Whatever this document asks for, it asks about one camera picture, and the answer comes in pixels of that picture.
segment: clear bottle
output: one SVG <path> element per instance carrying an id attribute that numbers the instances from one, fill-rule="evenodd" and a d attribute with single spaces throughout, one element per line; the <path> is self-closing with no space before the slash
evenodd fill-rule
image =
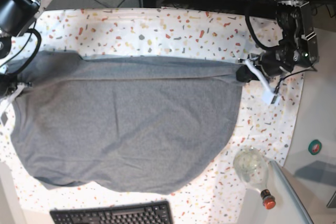
<path id="1" fill-rule="evenodd" d="M 260 193 L 266 209 L 272 209 L 276 205 L 275 198 L 267 189 L 267 163 L 257 149 L 253 147 L 241 148 L 235 156 L 233 167 L 239 179 L 247 188 Z"/>

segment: gray fabric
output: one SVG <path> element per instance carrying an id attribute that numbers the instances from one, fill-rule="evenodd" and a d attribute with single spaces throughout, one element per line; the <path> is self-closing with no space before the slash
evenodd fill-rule
<path id="1" fill-rule="evenodd" d="M 242 90 L 238 67 L 40 53 L 19 77 L 34 86 L 14 103 L 13 145 L 29 174 L 44 182 L 169 194 L 229 141 Z"/>

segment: terrazzo pattern fabric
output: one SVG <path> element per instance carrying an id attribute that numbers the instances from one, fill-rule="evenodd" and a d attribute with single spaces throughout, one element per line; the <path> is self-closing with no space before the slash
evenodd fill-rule
<path id="1" fill-rule="evenodd" d="M 259 39 L 267 46 L 281 39 L 273 22 L 252 19 Z M 244 58 L 260 53 L 249 36 L 242 16 L 177 9 L 102 9 L 45 12 L 37 30 L 43 37 L 41 50 L 73 50 L 87 58 L 120 56 L 174 56 L 211 60 Z M 27 37 L 13 39 L 12 54 Z M 29 56 L 35 42 L 23 56 Z M 25 209 L 90 208 L 154 200 L 170 201 L 176 224 L 236 222 L 245 187 L 233 169 L 233 158 L 243 145 L 260 149 L 284 164 L 299 108 L 303 76 L 285 80 L 278 107 L 266 106 L 262 87 L 252 82 L 243 88 L 236 127 L 229 143 L 195 180 L 179 191 L 157 194 L 116 193 L 89 183 L 78 188 L 46 190 L 22 167 L 10 142 L 15 118 L 7 110 L 8 128 L 0 128 L 0 160 L 12 170 L 20 204 Z"/>

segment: keyboard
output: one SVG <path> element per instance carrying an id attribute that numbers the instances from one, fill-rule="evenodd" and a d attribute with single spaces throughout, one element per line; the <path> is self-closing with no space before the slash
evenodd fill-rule
<path id="1" fill-rule="evenodd" d="M 173 224 L 168 201 L 149 204 L 50 211 L 55 224 Z"/>

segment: confetti pattern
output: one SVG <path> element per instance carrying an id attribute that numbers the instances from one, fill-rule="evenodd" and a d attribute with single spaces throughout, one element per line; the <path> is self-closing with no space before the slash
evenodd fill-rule
<path id="1" fill-rule="evenodd" d="M 273 21 L 252 19 L 260 41 L 272 46 L 282 38 Z M 242 16 L 177 9 L 100 9 L 45 12 L 37 30 L 42 50 L 77 51 L 88 59 L 129 56 L 175 56 L 232 61 L 260 53 Z M 14 38 L 12 54 L 27 37 Z M 29 43 L 23 56 L 34 50 Z M 239 115 L 227 146 L 195 180 L 175 193 L 162 196 L 116 193 L 89 183 L 78 188 L 46 190 L 22 167 L 10 141 L 15 115 L 7 110 L 9 125 L 0 127 L 0 161 L 12 170 L 20 204 L 25 209 L 106 207 L 167 199 L 175 223 L 235 223 L 245 188 L 233 169 L 233 158 L 243 145 L 260 149 L 267 157 L 284 164 L 299 108 L 303 76 L 285 80 L 278 107 L 266 106 L 262 87 L 252 82 L 243 88 Z"/>

